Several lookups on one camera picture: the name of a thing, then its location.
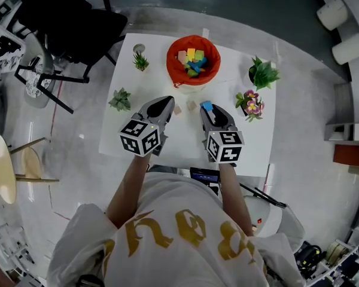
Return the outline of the pile of coloured wooden blocks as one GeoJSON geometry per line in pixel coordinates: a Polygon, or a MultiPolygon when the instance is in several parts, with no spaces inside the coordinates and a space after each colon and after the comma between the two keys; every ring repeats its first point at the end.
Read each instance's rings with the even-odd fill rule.
{"type": "Polygon", "coordinates": [[[208,59],[205,57],[203,50],[188,48],[180,50],[175,57],[183,65],[186,74],[190,78],[196,78],[206,71],[205,67],[208,59]]]}

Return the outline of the person's left forearm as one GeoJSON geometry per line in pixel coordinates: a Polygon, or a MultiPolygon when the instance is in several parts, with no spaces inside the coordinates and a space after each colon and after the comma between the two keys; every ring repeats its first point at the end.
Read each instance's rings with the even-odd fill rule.
{"type": "Polygon", "coordinates": [[[107,207],[105,214],[118,229],[130,220],[137,210],[150,157],[150,154],[145,157],[134,156],[107,207]]]}

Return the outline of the small spiky potted plant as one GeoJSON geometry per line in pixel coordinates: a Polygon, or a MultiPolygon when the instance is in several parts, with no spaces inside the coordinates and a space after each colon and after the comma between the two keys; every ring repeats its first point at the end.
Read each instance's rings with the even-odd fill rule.
{"type": "Polygon", "coordinates": [[[134,58],[133,63],[135,65],[135,68],[142,72],[145,71],[149,65],[147,58],[140,51],[137,51],[133,55],[133,58],[134,58]]]}

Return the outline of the white counter with cylinder legs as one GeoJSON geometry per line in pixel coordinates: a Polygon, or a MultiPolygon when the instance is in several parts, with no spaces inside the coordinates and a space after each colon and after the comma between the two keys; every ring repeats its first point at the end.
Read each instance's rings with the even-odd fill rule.
{"type": "Polygon", "coordinates": [[[331,49],[334,60],[348,65],[352,81],[359,82],[359,0],[323,0],[317,17],[327,30],[339,33],[331,49]]]}

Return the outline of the round wooden side table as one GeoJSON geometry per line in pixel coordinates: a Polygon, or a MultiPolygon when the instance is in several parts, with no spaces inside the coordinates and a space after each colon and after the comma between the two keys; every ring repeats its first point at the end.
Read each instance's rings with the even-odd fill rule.
{"type": "Polygon", "coordinates": [[[43,179],[41,160],[32,148],[39,142],[46,141],[47,138],[39,138],[25,145],[9,150],[9,147],[0,135],[0,196],[4,202],[13,204],[17,198],[17,183],[54,183],[58,179],[43,179]],[[16,174],[11,156],[22,153],[21,162],[23,167],[22,174],[16,174]]]}

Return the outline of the person's white printed shirt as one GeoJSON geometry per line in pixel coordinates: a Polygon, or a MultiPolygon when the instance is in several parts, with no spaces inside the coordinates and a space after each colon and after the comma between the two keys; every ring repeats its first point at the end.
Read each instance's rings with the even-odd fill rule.
{"type": "Polygon", "coordinates": [[[134,216],[115,227],[82,204],[58,241],[48,287],[92,274],[105,287],[305,287],[285,235],[248,237],[204,184],[146,174],[134,216]]]}

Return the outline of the beige tape roll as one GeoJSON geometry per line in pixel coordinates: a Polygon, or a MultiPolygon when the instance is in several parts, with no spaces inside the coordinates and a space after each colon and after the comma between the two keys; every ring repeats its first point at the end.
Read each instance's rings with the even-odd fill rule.
{"type": "Polygon", "coordinates": [[[337,241],[330,244],[327,249],[325,260],[330,266],[336,265],[339,260],[349,252],[348,248],[337,241]]]}

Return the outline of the grey metal shelf unit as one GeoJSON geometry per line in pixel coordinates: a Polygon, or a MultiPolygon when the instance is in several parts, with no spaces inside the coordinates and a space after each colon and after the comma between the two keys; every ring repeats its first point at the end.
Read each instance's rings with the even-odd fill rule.
{"type": "Polygon", "coordinates": [[[359,123],[328,124],[325,126],[324,140],[359,144],[359,123]]]}

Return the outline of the person's right forearm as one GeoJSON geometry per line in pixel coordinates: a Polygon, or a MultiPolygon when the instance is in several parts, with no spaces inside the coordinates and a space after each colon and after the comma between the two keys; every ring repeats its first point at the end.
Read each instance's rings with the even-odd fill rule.
{"type": "Polygon", "coordinates": [[[234,167],[227,164],[219,164],[221,195],[223,210],[241,228],[246,236],[252,237],[252,224],[250,214],[241,192],[234,167]]]}

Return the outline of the black screen device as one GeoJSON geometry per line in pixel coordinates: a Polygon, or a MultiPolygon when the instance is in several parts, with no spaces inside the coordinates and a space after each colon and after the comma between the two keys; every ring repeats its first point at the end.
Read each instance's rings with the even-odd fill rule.
{"type": "Polygon", "coordinates": [[[208,188],[213,190],[216,195],[218,195],[220,191],[220,173],[218,170],[191,167],[190,177],[203,183],[208,188]]]}

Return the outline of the grey chair with black legs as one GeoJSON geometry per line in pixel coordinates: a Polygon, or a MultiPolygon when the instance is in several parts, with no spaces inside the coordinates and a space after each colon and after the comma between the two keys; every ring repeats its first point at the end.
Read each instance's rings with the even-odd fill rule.
{"type": "Polygon", "coordinates": [[[25,53],[22,56],[14,76],[25,85],[25,95],[31,105],[43,108],[49,100],[73,114],[68,105],[53,94],[56,81],[87,84],[89,77],[66,77],[54,67],[53,56],[38,40],[35,34],[29,33],[25,38],[25,53]]]}

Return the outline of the black folding stand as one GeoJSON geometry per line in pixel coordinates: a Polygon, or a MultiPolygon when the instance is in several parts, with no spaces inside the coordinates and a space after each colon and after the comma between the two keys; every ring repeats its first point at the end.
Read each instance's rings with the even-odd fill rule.
{"type": "Polygon", "coordinates": [[[285,209],[287,207],[287,205],[285,203],[282,203],[280,201],[275,200],[274,198],[272,198],[271,196],[267,195],[265,192],[259,190],[257,187],[251,188],[248,187],[242,183],[239,184],[242,188],[244,188],[245,190],[249,191],[250,193],[253,194],[254,197],[258,197],[261,198],[265,201],[267,201],[268,203],[283,208],[285,209]]]}

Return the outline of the rust-red cabinet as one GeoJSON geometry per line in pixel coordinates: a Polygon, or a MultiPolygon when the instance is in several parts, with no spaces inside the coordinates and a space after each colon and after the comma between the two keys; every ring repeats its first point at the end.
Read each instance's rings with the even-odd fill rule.
{"type": "Polygon", "coordinates": [[[359,145],[335,145],[333,162],[359,167],[359,145]]]}

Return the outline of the pink flower potted plant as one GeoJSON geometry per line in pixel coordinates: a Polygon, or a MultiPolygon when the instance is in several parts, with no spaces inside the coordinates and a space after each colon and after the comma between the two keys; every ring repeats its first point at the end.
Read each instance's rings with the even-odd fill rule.
{"type": "Polygon", "coordinates": [[[247,90],[245,93],[236,94],[236,108],[240,108],[246,121],[262,120],[264,102],[260,95],[254,90],[247,90]]]}

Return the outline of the black headphones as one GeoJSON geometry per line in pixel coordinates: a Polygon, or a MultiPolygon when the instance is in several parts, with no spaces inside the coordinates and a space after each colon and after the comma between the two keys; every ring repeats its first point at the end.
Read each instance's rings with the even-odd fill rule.
{"type": "Polygon", "coordinates": [[[317,245],[308,245],[296,255],[296,263],[300,271],[316,266],[321,258],[321,248],[317,245]]]}

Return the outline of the broad-leaf green potted plant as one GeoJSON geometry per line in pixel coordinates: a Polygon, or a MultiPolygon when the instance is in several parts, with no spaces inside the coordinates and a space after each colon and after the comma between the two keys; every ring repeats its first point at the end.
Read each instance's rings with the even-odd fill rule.
{"type": "Polygon", "coordinates": [[[270,61],[263,62],[257,56],[252,59],[253,65],[249,68],[248,75],[256,90],[271,88],[271,84],[279,80],[279,71],[272,67],[270,61]]]}

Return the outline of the small grey-green succulent plant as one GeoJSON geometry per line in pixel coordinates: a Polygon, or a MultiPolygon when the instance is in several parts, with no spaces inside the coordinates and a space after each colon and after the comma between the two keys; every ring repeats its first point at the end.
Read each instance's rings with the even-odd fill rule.
{"type": "Polygon", "coordinates": [[[115,90],[113,92],[113,98],[108,102],[108,104],[110,107],[115,108],[118,112],[130,111],[131,104],[129,96],[130,93],[128,93],[124,88],[121,88],[119,91],[115,90]]]}

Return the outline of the black mesh office chair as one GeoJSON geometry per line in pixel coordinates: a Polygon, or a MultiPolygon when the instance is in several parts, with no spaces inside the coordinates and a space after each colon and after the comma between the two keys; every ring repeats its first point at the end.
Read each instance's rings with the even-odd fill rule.
{"type": "Polygon", "coordinates": [[[91,67],[103,57],[113,62],[110,49],[125,39],[127,17],[114,12],[110,0],[103,2],[95,9],[86,0],[21,0],[19,23],[46,36],[50,54],[86,65],[87,83],[91,67]]]}

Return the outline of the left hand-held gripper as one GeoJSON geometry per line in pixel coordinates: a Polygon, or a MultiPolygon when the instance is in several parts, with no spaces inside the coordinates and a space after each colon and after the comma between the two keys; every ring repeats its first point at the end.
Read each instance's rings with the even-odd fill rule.
{"type": "Polygon", "coordinates": [[[159,156],[167,139],[164,128],[174,107],[172,96],[162,96],[144,104],[118,131],[123,149],[140,157],[151,153],[159,156]]]}

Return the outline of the white rounded chair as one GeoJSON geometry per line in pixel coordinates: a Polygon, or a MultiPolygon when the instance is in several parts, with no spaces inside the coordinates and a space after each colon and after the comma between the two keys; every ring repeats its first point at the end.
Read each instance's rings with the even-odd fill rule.
{"type": "Polygon", "coordinates": [[[263,198],[245,196],[253,233],[256,237],[269,237],[283,233],[296,253],[305,240],[305,229],[289,206],[275,206],[263,198]]]}

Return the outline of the white metal frames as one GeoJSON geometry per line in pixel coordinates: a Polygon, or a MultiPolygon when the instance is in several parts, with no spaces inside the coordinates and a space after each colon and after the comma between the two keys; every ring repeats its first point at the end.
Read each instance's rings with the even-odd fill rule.
{"type": "Polygon", "coordinates": [[[23,227],[10,226],[0,214],[0,269],[24,287],[47,287],[46,280],[34,273],[35,267],[23,227]]]}

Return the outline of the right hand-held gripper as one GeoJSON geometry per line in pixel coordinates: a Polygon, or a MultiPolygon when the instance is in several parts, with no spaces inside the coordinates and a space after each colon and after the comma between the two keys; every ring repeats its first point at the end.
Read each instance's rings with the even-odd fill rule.
{"type": "Polygon", "coordinates": [[[244,146],[242,132],[236,127],[233,117],[218,105],[213,105],[214,121],[205,108],[200,108],[202,141],[208,161],[217,164],[236,164],[244,146]]]}

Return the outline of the orange drawstring storage bag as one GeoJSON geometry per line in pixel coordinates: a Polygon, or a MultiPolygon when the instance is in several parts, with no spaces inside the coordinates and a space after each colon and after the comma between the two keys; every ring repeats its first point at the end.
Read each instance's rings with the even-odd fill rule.
{"type": "Polygon", "coordinates": [[[190,35],[174,41],[166,55],[166,68],[175,88],[182,93],[195,93],[203,90],[218,73],[221,56],[216,46],[208,39],[190,35]],[[185,55],[193,50],[196,55],[203,52],[206,62],[197,73],[186,64],[185,55]]]}

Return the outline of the person's grey trousers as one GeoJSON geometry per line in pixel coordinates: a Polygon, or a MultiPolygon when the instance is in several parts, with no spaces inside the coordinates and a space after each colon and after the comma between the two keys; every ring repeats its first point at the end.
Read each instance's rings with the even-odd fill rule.
{"type": "Polygon", "coordinates": [[[148,172],[162,172],[162,173],[173,173],[177,174],[178,169],[176,167],[162,166],[162,165],[152,165],[147,169],[148,172]]]}

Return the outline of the white equipment shelf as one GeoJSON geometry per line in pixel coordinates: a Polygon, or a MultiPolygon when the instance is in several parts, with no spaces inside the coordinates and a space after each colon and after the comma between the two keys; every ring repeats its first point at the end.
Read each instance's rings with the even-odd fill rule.
{"type": "MultiPolygon", "coordinates": [[[[327,249],[321,249],[319,263],[310,269],[300,271],[306,280],[306,287],[359,287],[359,227],[349,233],[346,242],[339,239],[335,241],[347,247],[349,252],[336,265],[330,266],[325,260],[327,249]]],[[[304,242],[295,257],[308,245],[308,242],[304,242]]]]}

